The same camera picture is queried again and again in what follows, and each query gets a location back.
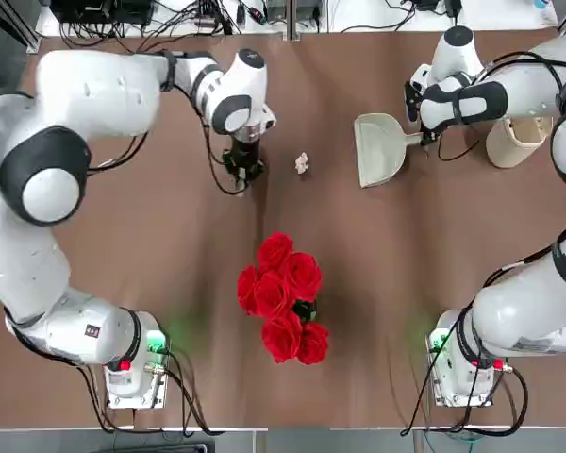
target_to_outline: electronic device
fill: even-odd
[[[286,20],[286,0],[265,0],[267,18],[269,21]],[[296,0],[296,18],[298,21],[309,21],[315,8],[322,9],[323,0]]]
[[[408,0],[418,11],[434,11],[441,0]]]
[[[149,25],[154,8],[153,0],[115,0],[113,20],[120,24]]]
[[[109,24],[114,0],[52,0],[50,10],[60,23]]]

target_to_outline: floor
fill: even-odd
[[[427,444],[413,446],[411,436],[401,438],[398,430],[331,431],[318,428],[277,429],[258,433],[254,448],[254,433],[237,432],[211,440],[200,435],[193,442],[209,442],[212,451],[221,453],[467,453],[470,444],[452,440],[444,434],[429,434],[433,450]],[[140,446],[153,446],[144,451],[158,451],[159,446],[177,445],[177,436],[164,439],[156,435],[119,434],[116,437],[99,431],[19,431],[0,432],[0,453],[91,453],[122,451]],[[566,429],[525,428],[507,439],[485,439],[474,443],[474,453],[566,453]]]
[[[34,24],[40,13],[38,0],[9,0],[19,14]],[[25,66],[26,49],[0,28],[0,86],[16,88]]]

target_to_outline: metal pole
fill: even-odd
[[[0,0],[0,9],[27,43],[27,53],[37,54],[40,50],[40,37],[36,34],[34,28],[27,24],[8,0]]]
[[[287,29],[285,33],[285,41],[300,41],[297,26],[297,0],[287,0],[285,19],[287,20]]]

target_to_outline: rose bouquet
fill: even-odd
[[[316,260],[294,253],[281,233],[258,250],[258,268],[250,265],[239,275],[239,303],[248,316],[264,318],[262,341],[275,362],[297,358],[310,365],[325,358],[329,332],[315,322],[321,279]]]

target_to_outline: green light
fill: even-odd
[[[147,332],[147,351],[164,353],[166,350],[166,336],[161,330]]]

